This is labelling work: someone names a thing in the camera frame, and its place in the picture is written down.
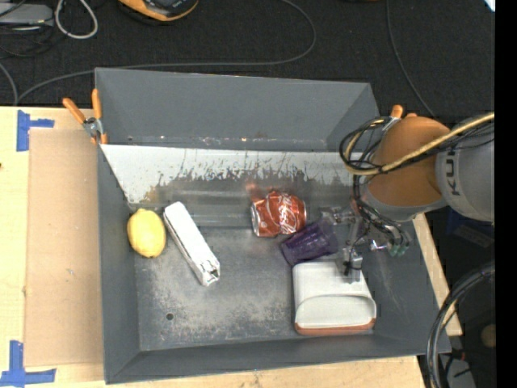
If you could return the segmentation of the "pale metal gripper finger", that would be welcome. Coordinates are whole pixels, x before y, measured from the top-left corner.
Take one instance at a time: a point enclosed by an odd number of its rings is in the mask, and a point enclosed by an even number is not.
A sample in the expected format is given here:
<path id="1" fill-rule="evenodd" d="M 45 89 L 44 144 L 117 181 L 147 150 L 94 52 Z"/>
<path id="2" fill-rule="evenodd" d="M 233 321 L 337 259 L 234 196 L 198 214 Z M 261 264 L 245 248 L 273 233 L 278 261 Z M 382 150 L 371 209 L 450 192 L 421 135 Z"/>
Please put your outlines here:
<path id="1" fill-rule="evenodd" d="M 351 224 L 354 221 L 354 212 L 350 207 L 327 206 L 321 207 L 320 213 L 332 226 Z"/>
<path id="2" fill-rule="evenodd" d="M 343 275 L 350 282 L 360 281 L 363 255 L 355 248 L 343 250 Z"/>

